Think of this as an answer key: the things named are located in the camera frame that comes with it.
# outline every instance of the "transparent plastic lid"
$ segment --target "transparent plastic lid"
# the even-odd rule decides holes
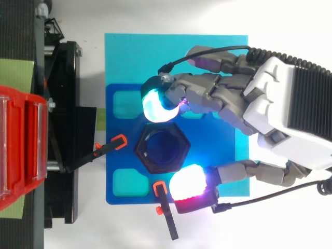
[[[47,176],[47,127],[47,105],[38,104],[37,180]]]
[[[0,96],[0,197],[8,193],[7,187],[7,102]]]

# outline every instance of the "black hexagonal frame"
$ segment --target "black hexagonal frame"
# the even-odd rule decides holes
[[[177,156],[169,163],[155,163],[148,155],[147,143],[149,138],[157,132],[167,132],[178,142]],[[176,172],[181,169],[188,152],[190,150],[190,141],[174,122],[148,123],[143,128],[139,140],[136,143],[134,152],[150,174],[163,174]]]

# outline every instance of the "hexagonal hole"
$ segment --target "hexagonal hole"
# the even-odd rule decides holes
[[[134,149],[150,174],[178,171],[190,149],[190,142],[173,122],[147,124]]]

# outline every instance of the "orange clamp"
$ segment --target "orange clamp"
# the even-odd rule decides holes
[[[165,194],[167,195],[167,188],[166,188],[165,182],[164,181],[158,181],[158,182],[155,182],[153,184],[153,188],[154,188],[154,192],[155,192],[156,197],[159,197],[158,192],[157,192],[157,186],[158,185],[162,185],[164,187]]]
[[[102,146],[99,143],[95,143],[95,149],[100,149]]]
[[[158,215],[162,215],[164,212],[162,211],[161,206],[156,207],[156,211]]]
[[[120,138],[123,139],[124,144],[121,144],[120,146],[116,147],[115,150],[119,150],[119,149],[125,147],[128,144],[128,140],[127,140],[127,138],[123,134],[120,134],[120,135],[112,138],[111,142],[115,141],[116,139],[120,139]]]

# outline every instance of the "black cable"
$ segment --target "black cable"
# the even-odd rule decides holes
[[[252,200],[248,200],[248,201],[242,201],[242,202],[237,202],[237,203],[220,203],[216,206],[212,207],[212,211],[213,213],[220,213],[220,212],[224,212],[227,211],[229,209],[232,208],[236,208],[237,206],[244,206],[244,205],[248,205],[248,204],[253,204],[259,201],[264,201],[267,199],[271,199],[273,197],[277,197],[280,195],[283,195],[285,193],[289,193],[298,189],[302,189],[302,188],[306,188],[309,186],[313,186],[313,185],[317,185],[317,190],[318,192],[323,195],[323,196],[327,196],[327,195],[332,195],[332,177],[326,180],[322,180],[322,181],[313,181],[313,182],[309,182],[309,183],[303,183],[300,184],[298,186],[295,187],[291,187],[285,190],[281,190],[279,192],[276,193],[272,193],[270,195],[267,196],[262,196],[256,199],[252,199]]]
[[[306,188],[306,187],[309,187],[309,186],[312,186],[312,185],[319,184],[320,182],[321,181],[314,181],[314,182],[309,182],[309,183],[303,183],[303,184],[300,184],[298,186],[291,187],[291,188],[288,188],[288,189],[284,189],[284,190],[281,190],[281,191],[276,192],[276,193],[272,193],[272,194],[267,195],[267,196],[262,196],[262,197],[259,197],[259,198],[256,198],[256,199],[252,199],[252,200],[248,200],[248,201],[242,201],[242,202],[232,203],[231,207],[234,208],[236,206],[244,206],[244,205],[256,203],[256,202],[259,202],[259,201],[264,201],[264,200],[267,200],[267,199],[271,199],[273,197],[277,197],[277,196],[283,195],[285,193],[289,193],[289,192],[292,192],[292,191],[295,191],[295,190],[298,190],[298,189],[302,189],[302,188]]]
[[[239,50],[239,49],[247,49],[247,50],[250,50],[251,47],[249,46],[229,46],[229,47],[222,47],[222,48],[212,48],[212,49],[209,49],[209,50],[205,50],[205,51],[200,51],[200,52],[197,52],[197,53],[193,53],[193,54],[190,54],[188,56],[185,56],[181,59],[178,59],[174,62],[170,62],[168,64],[165,64],[164,66],[162,66],[159,70],[158,70],[158,74],[160,73],[170,73],[173,69],[173,67],[175,65],[178,65],[184,61],[187,61],[187,60],[190,60],[192,58],[195,58],[195,57],[198,57],[198,56],[203,56],[205,54],[210,54],[210,53],[218,53],[218,52],[224,52],[224,51],[229,51],[229,50]]]

